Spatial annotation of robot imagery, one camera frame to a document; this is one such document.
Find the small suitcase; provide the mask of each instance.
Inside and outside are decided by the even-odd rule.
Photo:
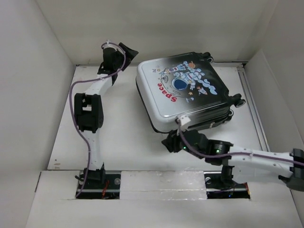
[[[136,86],[154,131],[176,130],[180,114],[188,115],[189,128],[197,130],[231,120],[230,107],[240,107],[245,100],[241,94],[228,95],[212,61],[209,52],[190,52],[139,64]]]

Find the white wall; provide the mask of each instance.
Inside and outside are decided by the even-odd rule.
[[[0,227],[23,228],[74,66],[34,0],[1,0],[0,31]]]
[[[304,150],[304,1],[279,0],[262,48],[246,66],[269,146]],[[304,193],[293,192],[304,222]]]
[[[134,62],[189,51],[248,60],[277,0],[37,0],[74,64],[102,61],[108,38],[140,54]]]

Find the white panel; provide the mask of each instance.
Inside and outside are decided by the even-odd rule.
[[[35,196],[39,171],[0,176],[0,227],[24,228]]]
[[[215,70],[229,88],[231,95],[244,92],[236,67],[219,67]],[[74,81],[96,78],[98,67],[78,66]],[[100,131],[100,148],[106,170],[124,171],[174,171],[221,170],[186,153],[169,153],[161,141],[166,134],[156,133],[135,85],[136,67],[130,66],[109,88],[102,99],[104,125]],[[91,83],[75,86],[75,93],[83,93]],[[245,148],[260,150],[248,105],[234,110],[231,121],[221,126],[203,130],[210,139],[229,141]],[[87,162],[87,147],[77,134],[66,103],[48,168],[51,170],[81,170]]]
[[[252,95],[273,152],[302,148],[303,142],[276,80],[260,50],[246,65]]]
[[[277,0],[37,0],[76,64],[100,63],[111,39],[140,54],[135,62],[188,51],[217,61],[250,59]]]
[[[75,180],[77,174],[42,173],[27,228],[302,227],[291,195],[283,191],[279,191],[283,201],[79,200],[70,198],[76,191],[76,181],[70,180]],[[276,193],[275,186],[269,190]]]
[[[279,0],[262,50],[246,67],[272,150],[304,149],[304,1]],[[304,222],[304,193],[293,192]]]
[[[2,0],[0,31],[0,171],[40,171],[74,67],[33,0]]]
[[[121,200],[205,200],[204,171],[123,171]]]

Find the robotic arm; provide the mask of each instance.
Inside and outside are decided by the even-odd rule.
[[[118,76],[115,72],[119,69],[124,71],[138,54],[123,43],[118,45],[123,53],[116,46],[109,42],[102,46],[104,61],[99,67],[96,81],[84,93],[78,93],[74,97],[76,124],[91,149],[88,166],[90,171],[102,170],[103,166],[99,142],[99,132],[104,122],[102,97],[114,85]]]
[[[223,165],[223,183],[276,182],[304,191],[304,151],[273,153],[234,146],[230,142],[209,140],[196,130],[187,131],[190,119],[177,119],[179,130],[162,141],[169,152],[187,151],[212,165]]]

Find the astronaut illustration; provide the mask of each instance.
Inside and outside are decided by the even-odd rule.
[[[173,74],[175,78],[172,80],[172,85],[174,88],[178,90],[187,89],[188,85],[190,84],[190,90],[193,90],[196,86],[196,82],[203,84],[205,88],[210,90],[210,93],[213,95],[217,95],[218,93],[215,91],[215,87],[210,84],[207,79],[202,79],[205,75],[201,72],[200,69],[195,69],[193,72],[176,72]],[[200,89],[199,93],[206,94],[204,89]]]
[[[172,86],[177,90],[185,90],[188,88],[188,85],[190,84],[190,90],[193,90],[196,86],[196,82],[201,83],[205,88],[208,88],[210,90],[210,93],[213,95],[217,95],[216,88],[210,84],[210,82],[207,79],[203,79],[204,73],[201,71],[201,69],[197,68],[195,69],[195,64],[193,62],[188,63],[187,61],[184,61],[182,64],[179,64],[173,68],[166,68],[161,74],[161,79],[167,83],[168,82],[168,76],[165,74],[173,73],[174,79],[172,80]],[[207,95],[205,89],[203,88],[197,88],[199,95],[204,94]]]

